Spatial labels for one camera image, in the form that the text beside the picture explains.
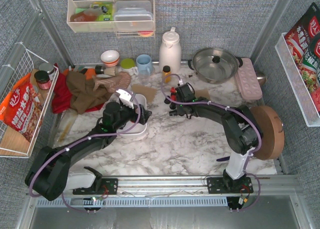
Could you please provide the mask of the pink striped towel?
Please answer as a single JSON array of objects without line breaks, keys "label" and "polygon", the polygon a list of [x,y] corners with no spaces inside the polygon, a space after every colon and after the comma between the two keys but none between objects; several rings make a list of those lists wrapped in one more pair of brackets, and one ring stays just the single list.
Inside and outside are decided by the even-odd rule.
[{"label": "pink striped towel", "polygon": [[96,91],[100,86],[105,87],[107,92],[114,93],[117,89],[127,89],[131,83],[131,76],[127,72],[119,72],[113,77],[93,77],[94,87],[93,91]]}]

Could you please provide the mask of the white plastic storage basket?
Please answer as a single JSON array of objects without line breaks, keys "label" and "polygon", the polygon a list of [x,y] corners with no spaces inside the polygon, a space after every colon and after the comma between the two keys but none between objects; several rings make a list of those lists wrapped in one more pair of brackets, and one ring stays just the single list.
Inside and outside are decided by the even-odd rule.
[{"label": "white plastic storage basket", "polygon": [[[147,107],[147,99],[142,94],[136,94],[135,98],[137,99],[138,103],[143,105],[145,108]],[[128,121],[126,125],[122,129],[118,129],[117,132],[120,133],[120,136],[127,139],[138,139],[146,134],[148,124],[140,124],[138,123],[135,127],[133,127],[131,130],[127,131],[126,133],[122,133],[123,131],[126,131],[129,129],[134,122]]]}]

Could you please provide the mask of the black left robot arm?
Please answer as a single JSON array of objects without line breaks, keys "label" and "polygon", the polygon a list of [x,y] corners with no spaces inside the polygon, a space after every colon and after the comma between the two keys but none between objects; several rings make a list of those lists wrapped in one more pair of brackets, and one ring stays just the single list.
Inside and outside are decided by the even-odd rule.
[{"label": "black left robot arm", "polygon": [[43,147],[35,157],[25,178],[31,197],[58,198],[66,188],[70,167],[89,154],[109,146],[128,122],[133,129],[145,125],[152,115],[135,95],[127,89],[118,89],[119,101],[106,104],[95,127],[80,139],[64,146]]}]

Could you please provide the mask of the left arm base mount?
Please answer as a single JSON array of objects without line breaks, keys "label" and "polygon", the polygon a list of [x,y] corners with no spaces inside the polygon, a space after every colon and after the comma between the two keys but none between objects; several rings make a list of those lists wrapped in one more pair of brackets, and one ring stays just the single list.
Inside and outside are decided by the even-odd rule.
[{"label": "left arm base mount", "polygon": [[73,195],[116,195],[118,191],[117,178],[102,178],[89,188],[77,188],[72,191]]}]

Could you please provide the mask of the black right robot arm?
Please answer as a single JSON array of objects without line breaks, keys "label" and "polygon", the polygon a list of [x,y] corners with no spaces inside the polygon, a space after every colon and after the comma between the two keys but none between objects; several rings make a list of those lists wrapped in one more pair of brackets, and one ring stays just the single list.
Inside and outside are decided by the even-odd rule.
[{"label": "black right robot arm", "polygon": [[253,151],[262,145],[263,132],[246,105],[228,107],[210,102],[205,97],[196,97],[188,84],[171,88],[170,98],[176,101],[172,116],[209,119],[223,126],[227,143],[232,152],[223,171],[224,187],[230,192],[246,182],[246,166]]}]

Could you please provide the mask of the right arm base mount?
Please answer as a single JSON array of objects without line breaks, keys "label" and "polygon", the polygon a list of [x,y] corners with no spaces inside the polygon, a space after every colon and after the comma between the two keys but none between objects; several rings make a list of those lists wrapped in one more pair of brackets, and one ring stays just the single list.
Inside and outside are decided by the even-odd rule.
[{"label": "right arm base mount", "polygon": [[254,192],[250,177],[232,180],[224,177],[208,177],[206,179],[209,194],[251,194]]}]

